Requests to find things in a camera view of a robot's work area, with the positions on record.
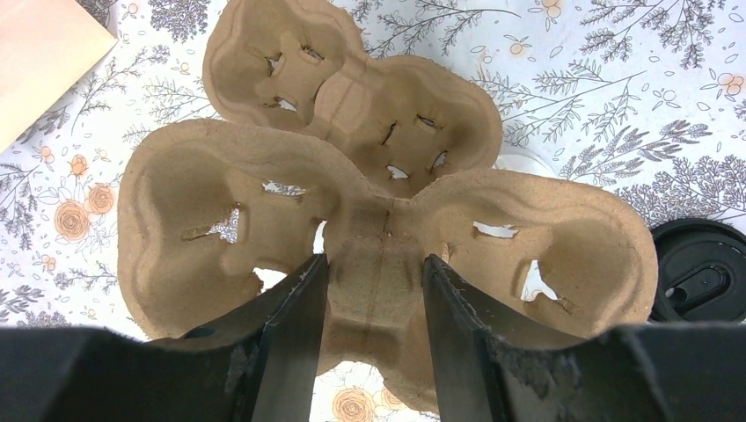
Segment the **brown pulp cup carrier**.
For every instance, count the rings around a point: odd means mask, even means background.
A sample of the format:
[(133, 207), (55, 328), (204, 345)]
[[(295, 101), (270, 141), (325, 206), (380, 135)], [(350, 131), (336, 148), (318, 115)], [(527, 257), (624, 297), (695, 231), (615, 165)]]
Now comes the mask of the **brown pulp cup carrier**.
[(657, 288), (647, 225), (601, 188), (484, 169), (396, 197), (328, 142), (220, 120), (146, 136), (117, 211), (119, 285), (152, 338), (179, 337), (256, 298), (257, 270), (293, 272), (321, 233), (330, 280), (318, 371), (373, 365), (414, 410), (438, 408), (421, 287), (428, 256), (548, 327), (510, 334), (526, 346), (643, 323)]

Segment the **blue checkered paper bag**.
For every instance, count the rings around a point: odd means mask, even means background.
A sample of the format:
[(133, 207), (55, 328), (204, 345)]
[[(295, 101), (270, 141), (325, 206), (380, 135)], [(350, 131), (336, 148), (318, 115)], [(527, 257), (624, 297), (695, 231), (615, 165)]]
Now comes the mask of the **blue checkered paper bag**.
[(1, 149), (115, 44), (116, 38), (76, 1), (2, 1)]

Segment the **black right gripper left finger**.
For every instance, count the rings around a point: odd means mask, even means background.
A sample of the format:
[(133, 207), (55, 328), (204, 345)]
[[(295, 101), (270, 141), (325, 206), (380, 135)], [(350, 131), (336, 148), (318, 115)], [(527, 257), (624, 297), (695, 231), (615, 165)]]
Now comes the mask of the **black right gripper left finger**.
[(179, 338), (90, 327), (1, 332), (4, 421), (305, 421), (328, 285), (324, 254)]

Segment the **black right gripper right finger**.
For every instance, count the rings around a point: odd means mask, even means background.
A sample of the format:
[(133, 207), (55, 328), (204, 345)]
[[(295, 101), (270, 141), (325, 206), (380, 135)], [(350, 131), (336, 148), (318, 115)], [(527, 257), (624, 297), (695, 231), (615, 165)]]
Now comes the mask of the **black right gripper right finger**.
[(435, 255), (422, 270), (443, 421), (742, 421), (745, 329), (620, 325), (566, 336), (464, 280)]

